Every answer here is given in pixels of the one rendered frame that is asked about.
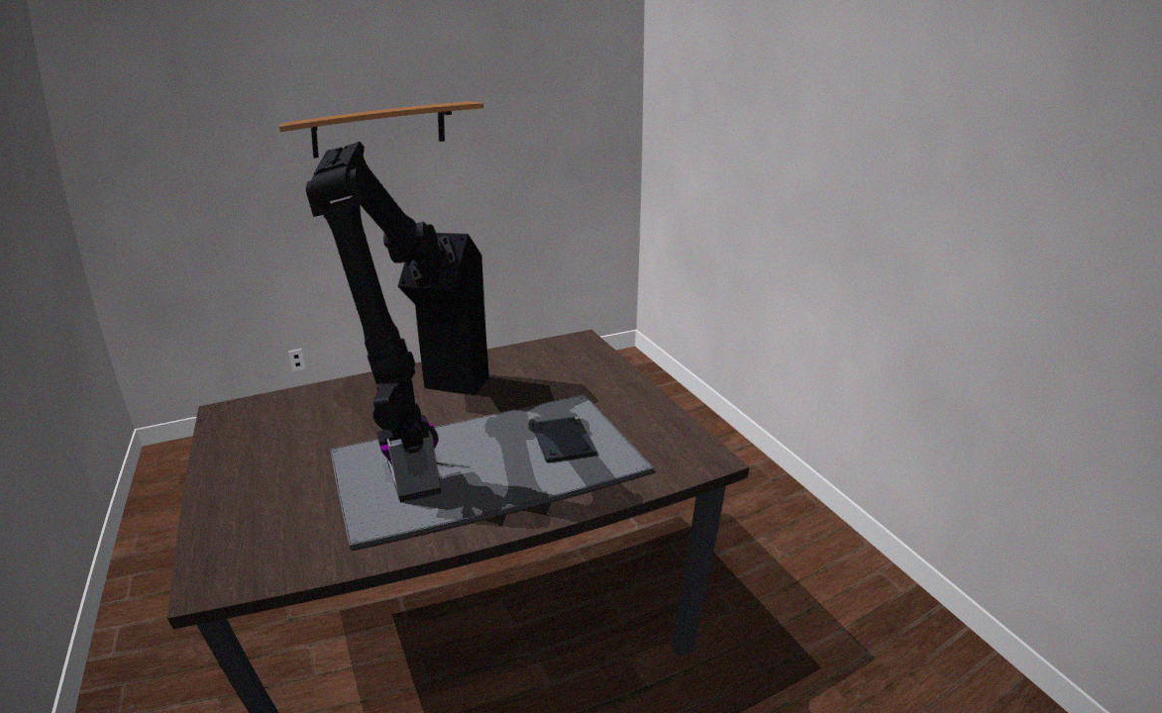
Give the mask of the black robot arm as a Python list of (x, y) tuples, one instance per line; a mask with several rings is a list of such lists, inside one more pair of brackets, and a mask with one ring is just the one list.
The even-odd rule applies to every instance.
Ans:
[[(383, 230), (383, 246), (390, 260), (407, 262), (414, 280), (422, 281), (436, 272), (449, 269), (456, 265), (457, 255), (449, 236), (437, 239), (431, 223), (428, 226), (425, 222), (416, 223), (396, 206), (365, 163), (364, 149), (363, 142), (356, 142), (327, 150), (313, 180), (307, 182), (307, 197), (313, 207), (313, 217), (323, 215), (330, 223), (349, 287), (353, 291), (356, 310), (363, 319), (365, 348), (378, 384), (373, 419), (381, 428), (390, 430), (393, 438), (402, 437), (406, 453), (418, 453), (425, 442), (410, 380), (416, 373), (413, 369), (416, 361), (387, 312), (375, 262), (365, 238), (360, 206)], [(330, 203), (330, 200), (337, 202)], [(408, 409), (416, 403), (416, 409), (407, 412), (407, 403)]]

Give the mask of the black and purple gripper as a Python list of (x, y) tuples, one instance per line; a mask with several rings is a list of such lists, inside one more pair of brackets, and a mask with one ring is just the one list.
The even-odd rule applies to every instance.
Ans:
[[(410, 409), (407, 409), (407, 412), (413, 411), (413, 409), (416, 409), (416, 403), (414, 403), (414, 406), (410, 406)], [(433, 451), (435, 451), (437, 444), (439, 444), (439, 434), (437, 434), (435, 426), (432, 424), (428, 424), (426, 416), (425, 415), (421, 416), (423, 424), (423, 433), (422, 433), (423, 439), (428, 438), (428, 432), (431, 432), (431, 435), (433, 437)], [(390, 454), (389, 451), (387, 449), (387, 439), (389, 439), (389, 441), (400, 441), (400, 437), (393, 438), (393, 433), (390, 433), (390, 430), (382, 428), (382, 432), (376, 432), (376, 438), (378, 438), (378, 446), (380, 447), (381, 452), (387, 458), (387, 460), (390, 461)]]

